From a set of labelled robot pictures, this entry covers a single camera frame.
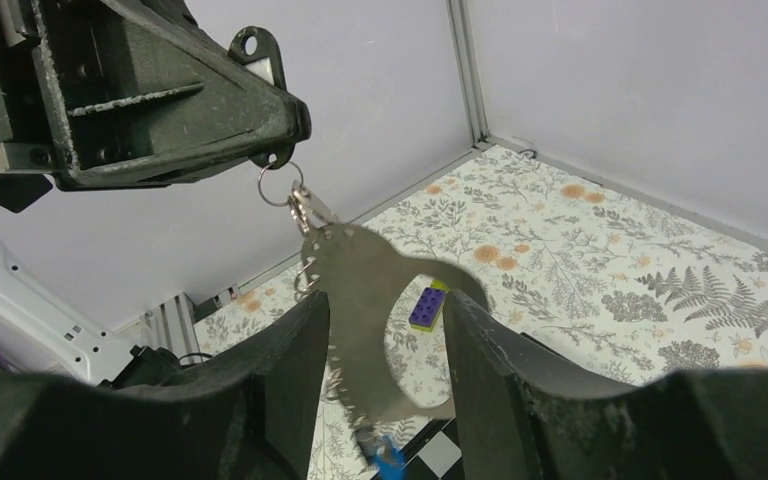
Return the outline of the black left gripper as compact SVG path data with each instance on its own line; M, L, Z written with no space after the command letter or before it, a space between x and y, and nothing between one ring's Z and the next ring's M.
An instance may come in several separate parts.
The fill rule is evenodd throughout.
M0 206L51 191L54 153L64 191L158 188L308 140L308 106L229 46L182 1L0 1Z

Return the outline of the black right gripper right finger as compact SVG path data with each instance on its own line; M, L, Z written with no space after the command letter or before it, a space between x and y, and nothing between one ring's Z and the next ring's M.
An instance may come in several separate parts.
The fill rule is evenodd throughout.
M497 322L444 310L469 479L768 479L768 369L680 370L628 385Z

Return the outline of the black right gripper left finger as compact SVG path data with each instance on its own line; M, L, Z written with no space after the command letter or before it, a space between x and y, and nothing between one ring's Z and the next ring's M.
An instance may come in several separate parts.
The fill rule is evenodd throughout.
M328 334L316 293L158 385L0 374L0 479L303 479Z

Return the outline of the black key tag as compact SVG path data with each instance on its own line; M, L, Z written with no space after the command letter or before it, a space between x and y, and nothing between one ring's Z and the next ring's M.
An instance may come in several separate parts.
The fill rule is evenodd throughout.
M277 89L287 91L279 44L265 28L251 25L239 30L230 43L228 56ZM284 142L269 152L251 156L250 161L266 170L278 170L290 161L294 150L294 145Z

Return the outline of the silver key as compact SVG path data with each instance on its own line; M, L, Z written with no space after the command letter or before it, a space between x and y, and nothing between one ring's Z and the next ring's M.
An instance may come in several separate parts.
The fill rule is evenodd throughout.
M324 225L339 223L337 215L301 180L292 183L288 196L288 207L300 233L305 236L316 229L312 219L319 219Z

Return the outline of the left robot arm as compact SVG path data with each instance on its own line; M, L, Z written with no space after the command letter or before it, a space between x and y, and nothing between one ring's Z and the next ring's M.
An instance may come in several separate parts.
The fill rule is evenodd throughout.
M310 135L264 28L223 47L182 1L0 1L0 206L11 212L53 189L164 188L244 162L276 170ZM93 385L122 383L139 355L1 241L0 332Z

